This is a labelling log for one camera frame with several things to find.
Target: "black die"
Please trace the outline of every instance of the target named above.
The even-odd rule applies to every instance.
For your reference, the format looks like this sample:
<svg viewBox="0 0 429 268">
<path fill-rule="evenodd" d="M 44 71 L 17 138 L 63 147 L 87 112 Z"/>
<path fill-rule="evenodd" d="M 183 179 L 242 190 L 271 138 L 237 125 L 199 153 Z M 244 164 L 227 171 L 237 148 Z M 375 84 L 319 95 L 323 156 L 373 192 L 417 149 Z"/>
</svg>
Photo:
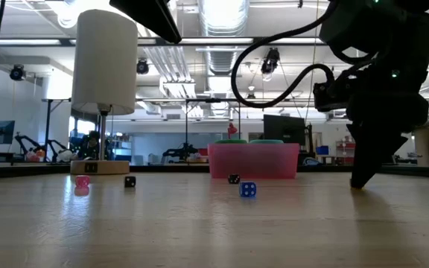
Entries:
<svg viewBox="0 0 429 268">
<path fill-rule="evenodd" d="M 240 181 L 241 181 L 241 177 L 237 174 L 231 174 L 228 177 L 229 184 L 239 184 Z"/>
<path fill-rule="evenodd" d="M 124 182 L 125 188 L 134 188 L 137 184 L 137 178 L 135 178 L 134 176 L 126 176 Z"/>
</svg>

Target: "table surface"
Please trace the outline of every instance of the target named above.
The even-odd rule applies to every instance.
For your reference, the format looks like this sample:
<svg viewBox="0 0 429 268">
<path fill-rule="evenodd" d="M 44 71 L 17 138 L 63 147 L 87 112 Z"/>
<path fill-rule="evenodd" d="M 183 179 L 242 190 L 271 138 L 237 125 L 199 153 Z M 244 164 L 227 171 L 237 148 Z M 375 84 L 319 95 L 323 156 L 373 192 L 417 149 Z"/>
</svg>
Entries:
<svg viewBox="0 0 429 268">
<path fill-rule="evenodd" d="M 0 179 L 0 267 L 429 267 L 429 179 L 347 173 L 258 180 L 209 174 Z"/>
</svg>

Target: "blue die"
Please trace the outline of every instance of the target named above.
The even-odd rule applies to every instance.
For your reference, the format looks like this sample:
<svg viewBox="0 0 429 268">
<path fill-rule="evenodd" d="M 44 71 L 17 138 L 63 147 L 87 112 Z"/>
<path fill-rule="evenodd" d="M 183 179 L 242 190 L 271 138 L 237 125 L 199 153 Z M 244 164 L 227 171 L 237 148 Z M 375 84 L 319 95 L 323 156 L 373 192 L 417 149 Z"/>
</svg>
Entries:
<svg viewBox="0 0 429 268">
<path fill-rule="evenodd" d="M 241 182 L 239 184 L 239 195 L 242 197 L 255 197 L 256 184 L 254 182 Z"/>
</svg>

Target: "pink plastic bin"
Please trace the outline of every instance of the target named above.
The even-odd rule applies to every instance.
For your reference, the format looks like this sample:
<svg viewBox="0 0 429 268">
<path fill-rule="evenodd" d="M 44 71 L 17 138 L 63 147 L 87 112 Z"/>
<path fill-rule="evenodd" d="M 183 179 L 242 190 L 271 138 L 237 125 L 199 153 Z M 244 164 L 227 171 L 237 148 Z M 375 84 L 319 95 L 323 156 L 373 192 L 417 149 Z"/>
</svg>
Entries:
<svg viewBox="0 0 429 268">
<path fill-rule="evenodd" d="M 213 179 L 239 174 L 242 179 L 294 179 L 298 144 L 210 144 L 209 170 Z"/>
</svg>

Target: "white cylinder lamp shade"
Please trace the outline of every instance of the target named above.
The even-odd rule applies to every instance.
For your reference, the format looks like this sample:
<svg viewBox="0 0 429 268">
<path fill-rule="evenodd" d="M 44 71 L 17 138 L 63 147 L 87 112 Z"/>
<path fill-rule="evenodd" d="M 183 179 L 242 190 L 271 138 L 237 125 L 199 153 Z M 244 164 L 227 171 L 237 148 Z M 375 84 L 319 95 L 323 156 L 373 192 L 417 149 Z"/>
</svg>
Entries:
<svg viewBox="0 0 429 268">
<path fill-rule="evenodd" d="M 136 23 L 105 10 L 83 12 L 77 24 L 72 108 L 114 115 L 135 110 Z"/>
</svg>

